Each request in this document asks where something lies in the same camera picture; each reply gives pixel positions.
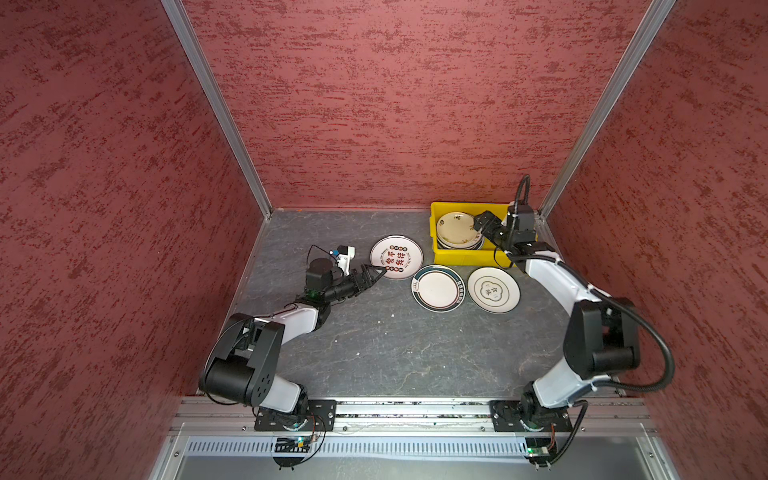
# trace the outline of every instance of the gray tabletop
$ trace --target gray tabletop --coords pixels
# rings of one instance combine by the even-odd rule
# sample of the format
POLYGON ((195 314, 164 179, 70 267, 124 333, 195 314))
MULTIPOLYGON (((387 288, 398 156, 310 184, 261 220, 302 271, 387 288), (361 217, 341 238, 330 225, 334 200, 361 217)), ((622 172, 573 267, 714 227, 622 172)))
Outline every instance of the gray tabletop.
MULTIPOLYGON (((434 260, 429 213, 278 211, 237 311, 266 314, 294 301, 313 243, 355 247, 356 266, 392 234, 418 243, 425 265, 434 260)), ((466 280, 476 268, 454 270, 466 280)), ((277 372, 311 396, 519 396, 560 359, 568 315, 538 282, 516 267, 508 272, 521 298, 503 315, 469 296, 452 312, 433 313, 413 299, 409 280, 382 279, 334 306, 321 329, 284 345, 277 372)))

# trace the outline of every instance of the yellow plastic container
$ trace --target yellow plastic container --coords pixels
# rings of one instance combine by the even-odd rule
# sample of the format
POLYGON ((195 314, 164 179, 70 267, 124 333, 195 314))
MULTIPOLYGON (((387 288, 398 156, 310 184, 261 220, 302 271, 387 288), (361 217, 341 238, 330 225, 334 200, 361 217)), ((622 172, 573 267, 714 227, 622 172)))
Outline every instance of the yellow plastic container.
MULTIPOLYGON (((438 265, 476 265, 498 266, 493 260, 493 244, 486 240, 480 250, 443 250, 437 244, 437 220, 451 212, 464 212, 479 215, 490 210, 496 217, 507 216, 508 204, 453 204, 449 202, 433 202, 432 215, 429 217, 429 233, 432 235, 432 251, 435 252, 435 263, 438 265)), ((504 268, 511 265, 503 252, 496 252, 496 260, 504 268)))

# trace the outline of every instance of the red textured panel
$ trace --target red textured panel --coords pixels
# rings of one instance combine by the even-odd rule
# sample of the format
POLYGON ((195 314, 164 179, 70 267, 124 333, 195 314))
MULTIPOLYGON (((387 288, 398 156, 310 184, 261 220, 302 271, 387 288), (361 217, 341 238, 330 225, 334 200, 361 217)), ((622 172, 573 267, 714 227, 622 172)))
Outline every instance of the red textured panel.
POLYGON ((764 0, 678 1, 551 217, 672 346, 648 401, 689 479, 768 477, 767 45, 764 0))
POLYGON ((143 480, 260 214, 160 2, 0 38, 0 477, 143 480))
POLYGON ((276 207, 538 205, 648 1, 189 0, 276 207))

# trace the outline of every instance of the textured red wall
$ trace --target textured red wall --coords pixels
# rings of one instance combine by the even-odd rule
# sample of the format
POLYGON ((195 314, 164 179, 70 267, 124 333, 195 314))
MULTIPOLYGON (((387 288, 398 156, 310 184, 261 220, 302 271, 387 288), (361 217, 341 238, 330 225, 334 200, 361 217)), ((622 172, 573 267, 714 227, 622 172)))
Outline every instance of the textured red wall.
POLYGON ((672 346, 648 396, 684 478, 768 477, 767 45, 764 0, 678 0, 550 217, 672 346))
POLYGON ((143 480, 260 214, 159 1, 0 8, 0 477, 143 480))
POLYGON ((648 0, 188 0, 276 207, 538 205, 648 0))

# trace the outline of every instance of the black mounting plate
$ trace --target black mounting plate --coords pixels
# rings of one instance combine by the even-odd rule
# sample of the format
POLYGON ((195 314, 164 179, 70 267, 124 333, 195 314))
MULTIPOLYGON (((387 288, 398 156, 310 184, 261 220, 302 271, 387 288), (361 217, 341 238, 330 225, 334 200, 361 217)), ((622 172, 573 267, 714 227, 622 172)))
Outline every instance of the black mounting plate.
MULTIPOLYGON (((315 418, 315 432, 323 431, 323 422, 317 419, 322 417, 326 424, 325 430, 331 432, 333 430, 333 422, 336 420, 336 400, 309 400, 310 413, 315 418)), ((283 426, 283 420, 279 415, 285 415, 284 413, 276 412, 272 409, 263 409, 259 407, 259 411, 256 413, 256 422, 253 424, 253 429, 257 432, 280 432, 298 433, 298 432, 311 432, 312 419, 307 421, 296 430, 289 430, 283 426)))
MULTIPOLYGON (((520 421, 520 415, 518 414, 519 403, 517 400, 492 400, 488 402, 488 406, 491 408, 491 420, 493 420, 495 432, 531 433, 531 430, 526 429, 520 421)), ((563 409, 563 413, 567 414, 567 409, 563 409)), ((551 423, 554 424, 556 432, 570 432, 573 429, 568 415, 565 417, 562 414, 553 415, 551 423)), ((542 429, 541 431, 548 433, 547 429, 542 429)))

